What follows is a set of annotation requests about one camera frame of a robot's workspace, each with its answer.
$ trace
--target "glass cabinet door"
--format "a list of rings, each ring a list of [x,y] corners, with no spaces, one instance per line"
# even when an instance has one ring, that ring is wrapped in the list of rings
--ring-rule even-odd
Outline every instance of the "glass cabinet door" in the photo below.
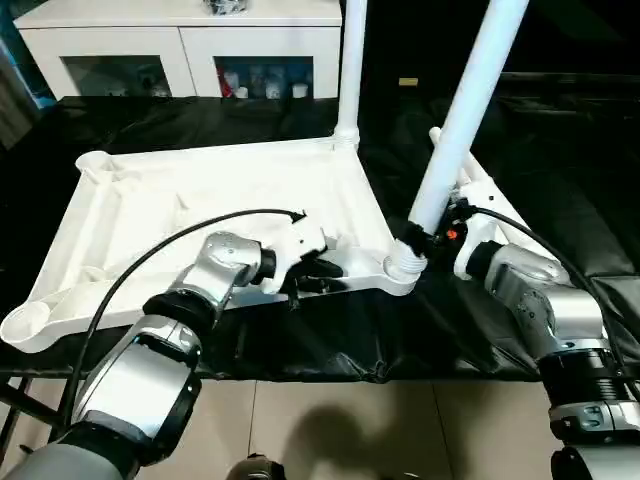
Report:
[[[175,27],[21,30],[57,99],[195,94]]]
[[[171,96],[158,55],[61,58],[82,96]]]
[[[313,57],[213,57],[222,97],[313,97]]]
[[[200,96],[338,96],[340,27],[180,28]]]

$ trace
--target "black cable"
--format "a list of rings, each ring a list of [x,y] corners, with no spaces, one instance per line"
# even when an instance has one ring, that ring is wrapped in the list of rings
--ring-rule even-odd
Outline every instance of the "black cable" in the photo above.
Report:
[[[613,330],[611,328],[612,322],[611,322],[611,319],[609,317],[609,313],[608,313],[609,311],[608,311],[608,307],[607,307],[607,304],[606,304],[606,300],[603,298],[603,296],[600,294],[600,292],[598,292],[598,290],[593,286],[593,284],[586,277],[586,275],[584,275],[571,262],[571,260],[569,260],[562,252],[560,252],[557,248],[555,248],[553,245],[551,245],[549,242],[547,242],[544,238],[542,238],[540,235],[535,233],[533,230],[525,227],[524,225],[516,222],[515,220],[507,217],[506,215],[502,215],[501,213],[495,212],[495,211],[490,210],[488,208],[476,207],[474,205],[469,205],[468,207],[467,206],[463,206],[461,208],[463,210],[467,210],[468,209],[470,212],[473,212],[473,213],[481,213],[482,215],[487,215],[489,217],[493,217],[493,218],[495,218],[497,220],[500,220],[501,222],[504,222],[504,223],[507,223],[507,224],[511,225],[513,228],[521,231],[522,233],[524,233],[528,237],[530,237],[533,240],[535,240],[536,242],[538,242],[545,249],[547,249],[549,251],[549,253],[551,253],[551,255],[556,257],[558,259],[558,261],[562,264],[562,266],[565,268],[565,270],[567,270],[567,272],[569,272],[569,275],[571,275],[573,280],[577,284],[579,284],[577,286],[583,288],[587,293],[589,293],[589,295],[591,295],[593,297],[593,299],[596,301],[596,303],[598,303],[598,305],[600,306],[600,310],[602,311],[602,321],[604,323],[605,329],[607,330],[607,334],[608,334],[608,337],[609,337],[609,345],[611,347],[611,353],[612,353],[613,357],[615,358],[616,362],[618,363],[618,366],[620,367],[620,369],[624,369],[624,367],[625,367],[624,358],[623,358],[622,352],[620,351],[620,347],[616,343],[616,341],[614,339],[614,336],[613,336]],[[627,386],[629,387],[629,390],[631,391],[631,393],[634,396],[634,398],[636,399],[636,401],[640,402],[640,390],[636,386],[635,380],[627,381]]]
[[[96,313],[93,315],[93,318],[91,319],[91,323],[89,324],[89,328],[87,329],[87,333],[85,335],[84,342],[82,343],[82,347],[80,349],[80,354],[78,355],[78,358],[76,360],[76,364],[75,364],[75,366],[73,368],[73,372],[71,374],[71,379],[69,380],[69,382],[70,382],[69,383],[69,396],[67,397],[67,402],[66,402],[66,404],[64,406],[63,425],[64,425],[65,428],[68,428],[69,425],[71,424],[71,416],[73,414],[73,406],[75,404],[76,395],[78,393],[78,385],[80,384],[80,375],[82,373],[82,365],[83,365],[84,359],[85,359],[85,357],[87,355],[87,350],[89,348],[89,342],[91,341],[91,337],[95,333],[95,331],[96,331],[96,329],[98,327],[98,323],[100,323],[100,319],[102,318],[102,315],[104,314],[104,311],[106,310],[107,305],[109,304],[109,302],[111,301],[111,299],[113,298],[115,293],[118,291],[118,289],[125,282],[125,280],[127,278],[129,278],[129,276],[134,271],[136,271],[144,262],[149,260],[153,255],[158,253],[160,250],[162,250],[167,245],[169,245],[169,244],[173,243],[174,241],[178,240],[179,238],[182,238],[185,235],[188,235],[188,234],[190,234],[192,232],[195,232],[196,230],[200,230],[200,229],[202,229],[204,227],[208,227],[210,225],[222,222],[224,220],[231,220],[232,218],[244,217],[244,216],[247,216],[247,215],[256,215],[256,214],[286,215],[286,216],[290,217],[293,222],[297,222],[298,220],[304,218],[304,215],[301,214],[301,213],[292,212],[292,211],[289,211],[289,210],[274,209],[274,208],[259,208],[259,209],[255,209],[255,210],[243,210],[243,211],[240,211],[240,212],[229,213],[227,215],[222,215],[220,217],[211,218],[209,220],[205,220],[203,222],[196,223],[195,225],[191,225],[190,227],[187,227],[184,230],[180,230],[179,232],[174,233],[170,237],[164,239],[162,242],[158,243],[155,247],[153,247],[152,249],[148,250],[139,259],[137,259],[135,262],[133,262],[129,266],[129,268],[127,268],[122,273],[122,275],[120,275],[118,277],[118,279],[114,282],[114,284],[111,286],[111,288],[109,288],[109,290],[107,291],[107,294],[102,299],[102,302],[100,302],[100,305],[98,306],[98,309],[96,310]]]

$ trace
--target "metal table leg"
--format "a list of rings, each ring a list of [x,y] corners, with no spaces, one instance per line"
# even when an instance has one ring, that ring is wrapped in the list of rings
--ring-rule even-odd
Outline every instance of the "metal table leg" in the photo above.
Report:
[[[23,378],[22,380],[20,380],[20,385],[18,386],[18,392],[25,394],[25,392],[27,391],[27,388],[29,388],[30,383],[31,383],[31,380],[28,378]],[[16,424],[18,423],[19,415],[20,415],[20,411],[12,406],[9,409],[9,413],[7,414],[6,420],[4,421],[4,426],[2,427],[2,431],[0,431],[0,465],[4,463],[4,458],[9,448],[9,442],[11,441],[11,436],[13,435],[13,431],[15,430]]]
[[[51,425],[54,428],[62,426],[62,417],[58,412],[47,407],[44,403],[31,398],[24,393],[24,391],[20,391],[19,388],[13,388],[8,383],[0,385],[0,402],[6,403],[16,410],[37,418],[41,422]]]

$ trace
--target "white plastic tray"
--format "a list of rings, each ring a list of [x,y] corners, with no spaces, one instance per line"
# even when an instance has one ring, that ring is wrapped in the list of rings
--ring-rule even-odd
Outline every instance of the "white plastic tray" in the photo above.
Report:
[[[328,138],[131,155],[90,152],[76,166],[78,186],[33,290],[0,325],[0,338],[25,352],[85,331],[128,265],[163,238],[207,218],[252,208],[305,211],[342,245],[382,258],[393,240],[355,151],[335,149]],[[268,244],[288,221],[254,215],[178,240],[125,283],[100,328],[135,321],[144,302],[193,262],[208,233],[230,230]]]

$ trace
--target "table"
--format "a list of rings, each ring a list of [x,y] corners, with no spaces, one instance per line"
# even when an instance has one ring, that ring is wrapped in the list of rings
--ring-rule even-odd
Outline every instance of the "table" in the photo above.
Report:
[[[633,191],[639,178],[634,132],[640,112],[601,102],[589,104],[588,112],[575,104],[567,115],[571,105],[545,101],[499,93],[474,153],[530,226],[565,251],[625,315],[628,330],[617,326],[615,335],[638,362],[640,348],[629,331],[640,338],[640,212],[618,193]],[[431,152],[428,129],[442,123],[446,105],[447,99],[419,97],[363,102],[360,157],[392,226],[394,218],[406,218]],[[4,226],[21,231],[4,239],[0,314],[26,298],[75,188],[73,163],[82,153],[326,136],[336,111],[333,100],[65,98],[3,165]],[[125,330],[98,332],[87,370]],[[0,375],[67,378],[81,341],[69,336],[34,355],[0,345]],[[510,313],[480,285],[446,268],[426,272],[401,298],[361,291],[309,299],[294,312],[285,303],[233,310],[205,343],[199,373],[217,380],[538,379]],[[23,410],[30,405],[27,413],[55,423],[55,412],[38,412],[7,388],[0,387],[1,400]]]

